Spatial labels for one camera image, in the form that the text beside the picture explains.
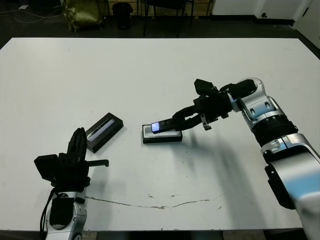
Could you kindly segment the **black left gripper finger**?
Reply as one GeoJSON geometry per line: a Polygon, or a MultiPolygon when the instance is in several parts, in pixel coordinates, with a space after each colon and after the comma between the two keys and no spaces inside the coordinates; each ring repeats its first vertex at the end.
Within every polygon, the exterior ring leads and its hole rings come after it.
{"type": "Polygon", "coordinates": [[[79,158],[80,128],[76,129],[68,143],[67,154],[71,158],[79,158]]]}
{"type": "Polygon", "coordinates": [[[84,162],[87,151],[87,136],[85,129],[83,127],[77,129],[76,134],[76,152],[77,152],[77,161],[84,162]]]}

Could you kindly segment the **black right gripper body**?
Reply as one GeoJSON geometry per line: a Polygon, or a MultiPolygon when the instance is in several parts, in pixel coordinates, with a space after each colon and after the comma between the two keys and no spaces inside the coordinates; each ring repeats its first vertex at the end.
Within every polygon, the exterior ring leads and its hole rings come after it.
{"type": "Polygon", "coordinates": [[[219,117],[228,118],[229,112],[232,111],[232,104],[226,92],[200,95],[193,102],[206,131],[211,129],[209,123],[217,121],[219,117]]]}

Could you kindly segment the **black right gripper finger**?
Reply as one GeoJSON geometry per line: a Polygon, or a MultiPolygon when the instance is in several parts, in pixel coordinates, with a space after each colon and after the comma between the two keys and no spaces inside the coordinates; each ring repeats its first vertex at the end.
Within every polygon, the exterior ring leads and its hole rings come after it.
{"type": "Polygon", "coordinates": [[[178,118],[175,121],[174,129],[176,131],[184,131],[184,130],[192,129],[195,126],[197,126],[197,125],[199,125],[201,123],[202,123],[202,120],[201,120],[201,116],[200,115],[196,115],[196,116],[190,117],[188,119],[178,118]]]}
{"type": "Polygon", "coordinates": [[[196,115],[195,117],[191,117],[193,114],[197,113],[197,107],[195,105],[192,106],[188,106],[185,107],[181,110],[179,110],[178,112],[176,112],[173,116],[172,116],[172,120],[174,123],[198,123],[199,122],[199,116],[196,115]]]}

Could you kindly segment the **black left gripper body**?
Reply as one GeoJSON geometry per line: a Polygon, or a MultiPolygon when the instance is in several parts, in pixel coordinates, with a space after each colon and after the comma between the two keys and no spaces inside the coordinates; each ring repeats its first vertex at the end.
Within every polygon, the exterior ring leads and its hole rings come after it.
{"type": "Polygon", "coordinates": [[[83,192],[90,185],[90,167],[108,167],[107,159],[86,161],[85,157],[60,153],[51,185],[58,192],[83,192]]]}

